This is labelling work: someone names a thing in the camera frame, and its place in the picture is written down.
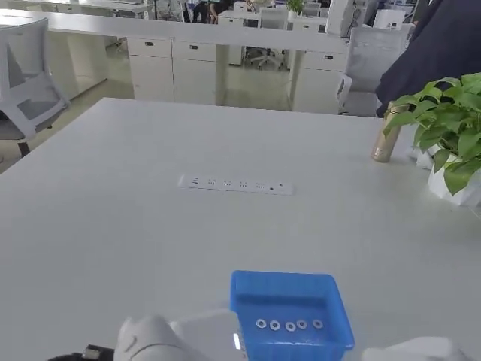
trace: outlet socket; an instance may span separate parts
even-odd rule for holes
[[[231,190],[279,196],[291,196],[294,193],[293,185],[284,181],[245,180],[191,174],[184,174],[180,177],[179,187],[199,190]]]

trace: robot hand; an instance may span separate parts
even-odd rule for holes
[[[161,316],[127,319],[113,361],[247,361],[236,313],[211,311],[168,323]]]
[[[168,322],[156,315],[123,323],[113,361],[187,361],[187,355]]]

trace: blue plastic tray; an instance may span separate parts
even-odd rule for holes
[[[231,309],[237,312],[250,361],[337,361],[354,348],[354,336],[331,275],[235,271]],[[260,328],[258,321],[265,321]],[[274,331],[270,323],[278,321]],[[305,329],[287,322],[304,320]],[[320,320],[322,328],[314,327]]]

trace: gold bottle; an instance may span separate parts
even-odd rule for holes
[[[393,106],[391,102],[389,103],[388,111],[384,116],[383,127],[381,128],[381,131],[377,136],[376,144],[374,145],[373,151],[371,153],[371,158],[374,159],[376,162],[387,163],[391,159],[392,150],[394,149],[396,141],[398,140],[401,127],[395,126],[394,128],[392,128],[387,137],[384,135],[383,131],[395,115],[408,110],[409,105]]]

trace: washer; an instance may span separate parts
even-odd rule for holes
[[[304,320],[298,320],[298,322],[295,323],[299,329],[306,329],[307,328],[307,322]]]
[[[313,320],[313,326],[315,329],[321,329],[322,327],[324,327],[324,324],[321,320]]]
[[[295,324],[293,322],[286,322],[286,330],[289,332],[295,331]]]
[[[265,320],[263,320],[262,318],[259,318],[257,321],[256,321],[256,326],[260,329],[265,329],[267,326],[268,326],[268,323],[265,322]]]
[[[271,328],[271,330],[277,331],[278,329],[280,329],[280,323],[279,323],[279,321],[272,320],[272,321],[269,323],[269,327]]]

